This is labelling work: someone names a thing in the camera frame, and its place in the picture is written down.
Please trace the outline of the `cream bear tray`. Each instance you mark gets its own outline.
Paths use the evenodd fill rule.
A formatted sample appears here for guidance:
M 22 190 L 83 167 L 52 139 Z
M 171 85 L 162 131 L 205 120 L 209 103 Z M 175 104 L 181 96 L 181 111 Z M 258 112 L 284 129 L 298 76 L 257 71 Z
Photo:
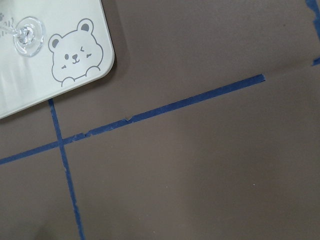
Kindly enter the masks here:
M 100 0 L 3 0 L 2 26 L 26 17 L 45 28 L 43 45 L 32 57 L 0 34 L 0 116 L 5 118 L 104 77 L 115 59 Z

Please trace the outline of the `clear wine glass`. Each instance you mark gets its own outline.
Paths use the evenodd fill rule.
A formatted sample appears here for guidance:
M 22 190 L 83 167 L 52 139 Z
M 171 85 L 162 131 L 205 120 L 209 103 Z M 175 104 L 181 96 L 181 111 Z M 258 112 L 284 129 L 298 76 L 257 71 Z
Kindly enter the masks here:
M 37 55 L 43 46 L 45 26 L 34 16 L 21 19 L 16 27 L 1 25 L 0 30 L 12 35 L 15 50 L 24 57 Z

